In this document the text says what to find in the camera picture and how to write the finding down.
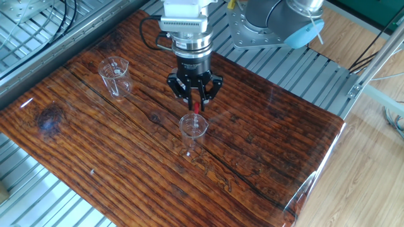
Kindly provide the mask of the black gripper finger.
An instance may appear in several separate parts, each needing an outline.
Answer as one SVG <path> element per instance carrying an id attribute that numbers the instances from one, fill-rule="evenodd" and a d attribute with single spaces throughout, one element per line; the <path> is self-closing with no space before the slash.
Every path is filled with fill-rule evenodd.
<path id="1" fill-rule="evenodd" d="M 170 73 L 167 78 L 167 84 L 174 92 L 177 98 L 182 98 L 188 104 L 188 109 L 193 109 L 191 96 L 191 80 L 187 76 L 177 76 L 177 73 Z"/>
<path id="2" fill-rule="evenodd" d="M 214 99 L 220 88 L 223 86 L 223 78 L 212 73 L 204 73 L 198 77 L 198 91 L 201 98 L 200 110 L 205 110 L 205 102 Z M 206 85 L 212 82 L 212 87 L 207 90 Z"/>

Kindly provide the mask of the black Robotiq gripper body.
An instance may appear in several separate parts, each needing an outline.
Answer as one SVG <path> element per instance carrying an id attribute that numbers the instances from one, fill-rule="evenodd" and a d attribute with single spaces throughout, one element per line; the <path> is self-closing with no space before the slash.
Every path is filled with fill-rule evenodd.
<path id="1" fill-rule="evenodd" d="M 196 83 L 199 79 L 203 83 L 208 83 L 212 78 L 211 55 L 194 59 L 177 56 L 177 77 L 182 82 L 189 78 L 192 83 Z"/>

